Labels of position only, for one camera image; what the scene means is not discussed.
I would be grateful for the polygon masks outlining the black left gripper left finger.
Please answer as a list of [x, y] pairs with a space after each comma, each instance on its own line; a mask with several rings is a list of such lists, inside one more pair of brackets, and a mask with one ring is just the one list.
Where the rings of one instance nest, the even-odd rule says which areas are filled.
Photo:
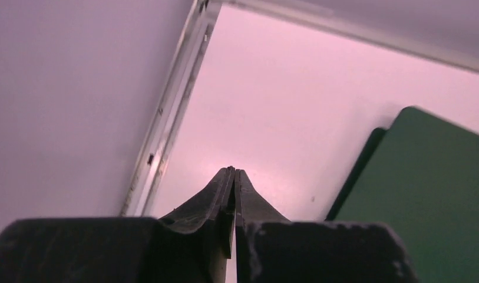
[[233, 167], [161, 218], [35, 218], [0, 233], [0, 282], [223, 282]]

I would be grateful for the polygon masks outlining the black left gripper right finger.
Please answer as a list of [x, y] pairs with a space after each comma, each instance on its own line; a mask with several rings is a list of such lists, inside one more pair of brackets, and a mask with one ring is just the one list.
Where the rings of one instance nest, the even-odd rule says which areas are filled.
[[239, 282], [417, 282], [400, 237], [383, 223], [292, 222], [234, 177]]

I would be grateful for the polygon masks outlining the green placemat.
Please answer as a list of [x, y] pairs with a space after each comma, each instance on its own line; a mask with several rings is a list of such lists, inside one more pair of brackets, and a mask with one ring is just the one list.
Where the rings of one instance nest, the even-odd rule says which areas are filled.
[[389, 225], [421, 282], [479, 282], [479, 134], [403, 108], [372, 132], [327, 219]]

